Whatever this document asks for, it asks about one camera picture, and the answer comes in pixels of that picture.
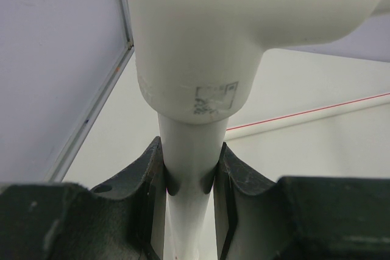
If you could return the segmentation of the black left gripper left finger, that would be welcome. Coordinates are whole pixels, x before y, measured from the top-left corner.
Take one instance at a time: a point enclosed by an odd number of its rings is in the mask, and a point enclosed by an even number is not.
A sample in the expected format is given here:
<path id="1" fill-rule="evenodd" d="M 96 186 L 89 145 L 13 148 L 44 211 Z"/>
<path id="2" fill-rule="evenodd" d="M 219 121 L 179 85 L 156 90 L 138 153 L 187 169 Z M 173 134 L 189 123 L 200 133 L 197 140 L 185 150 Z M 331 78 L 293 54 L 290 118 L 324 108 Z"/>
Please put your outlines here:
<path id="1" fill-rule="evenodd" d="M 1 185 L 2 259 L 162 259 L 166 187 L 161 141 L 92 189 Z"/>

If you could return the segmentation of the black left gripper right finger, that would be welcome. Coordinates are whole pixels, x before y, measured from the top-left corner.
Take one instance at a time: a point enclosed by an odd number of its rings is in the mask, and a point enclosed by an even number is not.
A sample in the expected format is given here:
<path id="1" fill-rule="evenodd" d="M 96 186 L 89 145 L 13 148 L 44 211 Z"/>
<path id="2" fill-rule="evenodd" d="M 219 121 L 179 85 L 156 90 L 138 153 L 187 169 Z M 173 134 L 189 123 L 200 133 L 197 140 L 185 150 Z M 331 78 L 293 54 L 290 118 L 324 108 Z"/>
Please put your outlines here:
<path id="1" fill-rule="evenodd" d="M 388 259 L 389 180 L 271 181 L 223 145 L 214 217 L 219 259 Z"/>

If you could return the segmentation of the white PVC pipe frame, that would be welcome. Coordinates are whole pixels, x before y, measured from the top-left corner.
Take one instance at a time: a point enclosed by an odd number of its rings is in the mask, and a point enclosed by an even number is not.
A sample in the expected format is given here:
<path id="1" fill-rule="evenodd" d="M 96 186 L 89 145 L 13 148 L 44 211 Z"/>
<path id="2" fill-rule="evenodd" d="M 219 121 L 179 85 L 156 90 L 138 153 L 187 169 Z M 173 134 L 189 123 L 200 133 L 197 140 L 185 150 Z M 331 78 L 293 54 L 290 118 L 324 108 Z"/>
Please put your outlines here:
<path id="1" fill-rule="evenodd" d="M 138 83 L 158 114 L 174 256 L 197 259 L 227 123 L 264 52 L 339 40 L 381 0 L 127 1 Z"/>

